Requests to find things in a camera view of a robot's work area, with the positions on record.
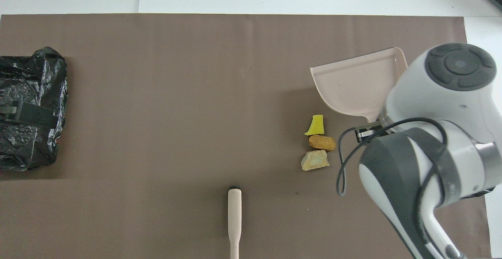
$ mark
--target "black clip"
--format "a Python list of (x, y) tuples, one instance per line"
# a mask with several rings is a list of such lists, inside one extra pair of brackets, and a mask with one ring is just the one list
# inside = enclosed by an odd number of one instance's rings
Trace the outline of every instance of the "black clip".
[(379, 129), (382, 129), (382, 124), (380, 124), (379, 121), (355, 127), (354, 132), (355, 132), (355, 138), (357, 139), (357, 143), (364, 141), (368, 136), (371, 136)]
[(58, 122), (57, 116), (54, 116), (54, 110), (20, 100), (0, 105), (0, 120), (49, 129), (54, 129)]

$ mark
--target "trash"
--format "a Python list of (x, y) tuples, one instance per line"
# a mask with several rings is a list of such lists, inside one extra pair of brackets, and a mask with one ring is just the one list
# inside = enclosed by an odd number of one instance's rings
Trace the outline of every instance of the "trash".
[(66, 62), (45, 47), (0, 56), (0, 169), (25, 171), (56, 161), (68, 97)]
[(309, 151), (302, 159), (302, 170), (309, 171), (315, 168), (329, 166), (328, 155), (325, 150)]
[(312, 123), (310, 123), (310, 128), (305, 133), (305, 136), (311, 136), (313, 134), (324, 134), (323, 115), (312, 116)]
[(335, 149), (336, 142), (331, 136), (320, 136), (319, 134), (314, 134), (309, 137), (309, 145), (315, 149), (323, 149), (329, 152)]

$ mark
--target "black cable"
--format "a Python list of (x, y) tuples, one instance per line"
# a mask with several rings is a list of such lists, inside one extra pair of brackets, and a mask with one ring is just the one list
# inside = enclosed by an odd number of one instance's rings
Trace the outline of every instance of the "black cable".
[[(352, 127), (350, 129), (346, 129), (338, 138), (338, 155), (340, 157), (340, 163), (344, 161), (344, 157), (342, 156), (342, 139), (344, 138), (344, 135), (346, 135), (349, 132), (352, 132), (353, 130), (355, 130), (355, 127)], [(347, 177), (346, 177), (345, 168), (344, 168), (344, 171), (342, 172), (342, 177), (344, 178), (344, 188), (342, 188), (341, 192), (339, 192), (338, 189), (336, 190), (336, 192), (338, 193), (339, 196), (345, 195), (345, 189), (347, 186)]]
[[(355, 152), (357, 150), (359, 150), (363, 145), (369, 143), (372, 139), (376, 138), (377, 136), (380, 136), (381, 134), (383, 134), (384, 132), (386, 132), (388, 129), (391, 129), (397, 125), (401, 125), (401, 124), (404, 124), (404, 123), (410, 123), (410, 122), (426, 122), (426, 123), (430, 123), (432, 124), (434, 127), (436, 127), (439, 132), (441, 133), (441, 137), (442, 137), (442, 140), (443, 140), (443, 145), (447, 145), (448, 143), (448, 138), (446, 136), (446, 131), (444, 130), (443, 126), (441, 126), (441, 124), (439, 124), (436, 120), (432, 120), (430, 118), (425, 118), (425, 117), (416, 117), (416, 118), (408, 118), (408, 119), (404, 119), (404, 120), (401, 120), (401, 121), (398, 121), (398, 122), (395, 122), (395, 123), (392, 123), (386, 127), (383, 127), (382, 129), (379, 129), (378, 131), (376, 131), (374, 134), (372, 134), (371, 136), (368, 136), (366, 139), (364, 139), (363, 141), (361, 141), (350, 153), (349, 155), (347, 156), (347, 158), (344, 160), (341, 156), (341, 150), (340, 150), (340, 147), (341, 147), (341, 138), (338, 140), (338, 150), (339, 150), (339, 153), (340, 153), (340, 163), (341, 163), (341, 167), (340, 167), (340, 171), (338, 172), (338, 176), (336, 178), (336, 192), (339, 196), (344, 196), (345, 195), (345, 190), (346, 190), (346, 183), (345, 183), (345, 180), (346, 180), (346, 174), (345, 174), (345, 167), (347, 165), (347, 162), (349, 161), (349, 159), (355, 154)], [(344, 189), (343, 191), (340, 191), (340, 178), (341, 177), (344, 177)]]
[(431, 178), (434, 176), (434, 174), (436, 174), (436, 171), (434, 170), (434, 166), (432, 166), (432, 168), (430, 168), (429, 172), (427, 173), (427, 175), (425, 176), (425, 179), (424, 179), (424, 182), (422, 183), (422, 185), (420, 186), (420, 189), (418, 190), (418, 194), (417, 194), (417, 199), (415, 201), (415, 206), (414, 206), (414, 224), (415, 224), (415, 228), (419, 231), (419, 236), (420, 238), (422, 239), (423, 243), (426, 245), (427, 243), (429, 243), (429, 238), (427, 237), (427, 234), (425, 232), (425, 226), (424, 226), (424, 222), (422, 221), (422, 218), (420, 217), (420, 206), (422, 205), (422, 200), (423, 200), (423, 196), (424, 196), (424, 193), (425, 193), (425, 189), (427, 188), (427, 185), (429, 184)]

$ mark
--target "brown paper backdrop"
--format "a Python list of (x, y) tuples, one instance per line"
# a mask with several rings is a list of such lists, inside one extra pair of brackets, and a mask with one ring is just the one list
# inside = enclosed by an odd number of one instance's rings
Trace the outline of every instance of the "brown paper backdrop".
[[(242, 258), (411, 258), (359, 181), (360, 154), (344, 198), (336, 152), (301, 170), (313, 114), (329, 136), (364, 123), (324, 105), (309, 67), (465, 41), (462, 18), (2, 16), (0, 54), (53, 47), (70, 97), (56, 163), (2, 172), (0, 257), (226, 258), (240, 185)], [(460, 250), (490, 256), (484, 198), (436, 214)]]

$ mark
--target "dustpan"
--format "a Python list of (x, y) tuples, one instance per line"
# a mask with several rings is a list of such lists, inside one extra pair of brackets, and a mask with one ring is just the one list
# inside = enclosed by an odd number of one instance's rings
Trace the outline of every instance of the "dustpan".
[(389, 91), (407, 69), (403, 51), (389, 48), (310, 68), (324, 103), (336, 112), (377, 120)]

